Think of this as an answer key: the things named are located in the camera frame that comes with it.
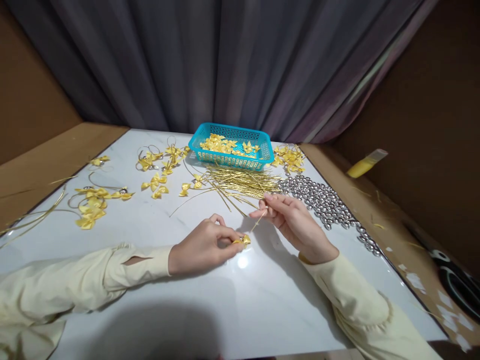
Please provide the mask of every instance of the white marble table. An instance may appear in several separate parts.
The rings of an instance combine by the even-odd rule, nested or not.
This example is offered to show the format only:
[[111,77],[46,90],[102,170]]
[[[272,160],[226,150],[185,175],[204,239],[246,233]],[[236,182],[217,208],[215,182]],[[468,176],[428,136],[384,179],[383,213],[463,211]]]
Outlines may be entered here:
[[[71,213],[51,214],[0,250],[0,272],[121,242],[138,247],[175,244],[213,213],[222,215],[228,226],[249,231],[254,221],[235,209],[229,212],[215,192],[197,196],[169,217],[187,199],[178,196],[181,184],[192,180],[183,164],[168,177],[170,194],[154,200],[149,189],[140,191],[141,183],[150,181],[155,171],[135,170],[137,149],[153,144],[163,151],[171,135],[177,147],[191,138],[130,130],[113,143],[102,153],[111,158],[105,169],[112,171],[98,171],[93,179],[100,185],[128,186],[136,192],[133,198],[109,200],[107,215],[92,230],[77,227]],[[193,159],[188,162],[198,164]],[[308,160],[305,169],[306,176],[325,183]],[[274,171],[282,174],[281,169]],[[89,173],[84,168],[69,180],[67,192],[72,195],[75,188],[89,185]],[[37,210],[48,209],[60,193],[56,191]],[[64,201],[59,209],[66,208]],[[241,208],[245,213],[252,210],[246,204]],[[14,231],[0,238],[0,244],[15,235]],[[356,240],[355,229],[334,226],[327,236],[368,281],[408,314],[426,340],[446,339],[395,271]],[[247,250],[205,275],[148,283],[101,311],[65,315],[65,331],[51,360],[199,359],[219,352],[226,359],[242,359],[351,347],[335,323],[328,299],[296,259],[295,249],[263,221],[250,237]]]

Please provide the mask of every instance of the sleeve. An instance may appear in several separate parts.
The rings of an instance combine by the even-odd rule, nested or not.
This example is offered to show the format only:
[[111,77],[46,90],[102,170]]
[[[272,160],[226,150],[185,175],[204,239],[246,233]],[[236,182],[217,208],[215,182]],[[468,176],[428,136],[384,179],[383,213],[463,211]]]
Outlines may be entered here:
[[[82,257],[32,262],[0,275],[0,359],[47,359],[65,326],[53,322],[59,313],[92,311],[129,287],[170,276],[171,248],[121,244]],[[132,257],[146,260],[122,265]]]
[[407,315],[340,254],[312,265],[299,258],[333,305],[336,322],[367,359],[440,360]]

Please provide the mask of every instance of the yellow bottle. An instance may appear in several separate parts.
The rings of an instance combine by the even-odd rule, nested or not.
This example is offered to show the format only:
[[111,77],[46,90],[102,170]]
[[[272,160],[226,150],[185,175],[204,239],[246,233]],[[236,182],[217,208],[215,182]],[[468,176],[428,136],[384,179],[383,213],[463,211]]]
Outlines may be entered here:
[[388,154],[389,153],[385,150],[377,149],[370,155],[368,155],[366,158],[360,160],[355,165],[353,165],[350,170],[346,172],[346,174],[354,179],[361,177]]

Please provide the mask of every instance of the blue plastic basket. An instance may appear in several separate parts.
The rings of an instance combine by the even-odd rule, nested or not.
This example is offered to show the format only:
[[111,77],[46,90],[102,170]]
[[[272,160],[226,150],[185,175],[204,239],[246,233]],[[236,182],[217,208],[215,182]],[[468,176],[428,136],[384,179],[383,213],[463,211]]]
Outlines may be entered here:
[[[200,143],[205,142],[205,139],[209,138],[210,134],[218,134],[224,136],[227,140],[237,141],[237,146],[233,150],[240,150],[242,153],[244,152],[243,142],[248,143],[249,141],[252,146],[258,145],[260,150],[258,150],[258,152],[252,151],[248,154],[256,156],[256,158],[203,150],[200,147]],[[274,152],[272,150],[270,136],[263,131],[249,130],[242,127],[204,122],[198,127],[188,146],[195,152],[197,159],[200,161],[235,168],[260,171],[265,164],[274,161]]]

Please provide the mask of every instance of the glossy white surface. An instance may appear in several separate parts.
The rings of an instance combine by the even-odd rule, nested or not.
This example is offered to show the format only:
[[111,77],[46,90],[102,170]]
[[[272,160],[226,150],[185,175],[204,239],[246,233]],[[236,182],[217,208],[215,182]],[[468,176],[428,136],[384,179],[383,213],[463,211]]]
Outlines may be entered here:
[[[141,183],[150,181],[155,171],[135,170],[138,148],[153,144],[163,151],[170,135],[130,130],[112,144],[102,153],[111,158],[103,170],[111,172],[97,171],[92,179],[103,186],[128,186],[136,192],[133,198],[108,200],[107,215],[92,230],[80,230],[71,213],[51,214],[0,251],[0,272],[120,242],[138,247],[175,244],[213,213],[234,229],[250,231],[255,222],[235,209],[229,212],[215,192],[197,196],[169,217],[188,199],[178,197],[181,184],[192,180],[183,164],[168,177],[170,194],[163,199],[152,199],[149,189],[140,191]],[[174,135],[177,147],[191,138]],[[195,159],[188,162],[202,169]],[[325,182],[310,162],[305,169],[312,180]],[[282,174],[281,169],[274,171]],[[72,195],[75,188],[89,185],[89,173],[81,170],[67,183],[67,192]],[[48,209],[60,193],[56,191],[37,210]],[[191,198],[198,192],[189,194]],[[246,213],[253,209],[241,208]],[[66,201],[59,209],[67,209]],[[355,229],[335,225],[326,234],[369,282],[407,313],[426,340],[446,339],[395,271],[356,240]],[[51,359],[199,359],[218,353],[226,359],[242,359],[351,347],[335,323],[328,299],[296,259],[295,249],[263,221],[250,238],[247,250],[207,274],[145,284],[101,311],[66,315],[64,334]]]

